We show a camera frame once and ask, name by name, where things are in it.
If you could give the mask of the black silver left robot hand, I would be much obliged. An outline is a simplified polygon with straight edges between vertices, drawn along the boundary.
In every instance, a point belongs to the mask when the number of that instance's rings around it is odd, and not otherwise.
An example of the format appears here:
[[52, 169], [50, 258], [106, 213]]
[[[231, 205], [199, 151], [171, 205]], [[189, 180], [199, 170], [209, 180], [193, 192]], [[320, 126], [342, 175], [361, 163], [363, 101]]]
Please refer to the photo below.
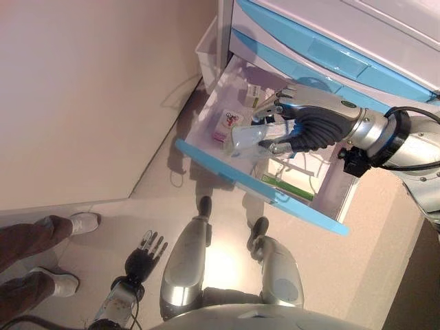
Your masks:
[[125, 262], [128, 280], [134, 285], [142, 284], [151, 275], [167, 247], [168, 243], [162, 235], [148, 230]]

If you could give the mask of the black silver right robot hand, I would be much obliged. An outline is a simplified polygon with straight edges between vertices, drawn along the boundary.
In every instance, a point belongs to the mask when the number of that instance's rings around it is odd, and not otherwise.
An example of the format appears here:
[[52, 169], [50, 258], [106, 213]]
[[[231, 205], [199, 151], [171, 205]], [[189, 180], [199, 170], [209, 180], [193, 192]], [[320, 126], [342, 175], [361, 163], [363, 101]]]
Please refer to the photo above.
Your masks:
[[259, 146], [275, 155], [317, 151], [350, 136], [363, 109], [333, 93], [301, 84], [288, 85], [263, 101], [252, 114], [261, 124], [271, 116], [294, 121], [283, 137], [265, 139]]

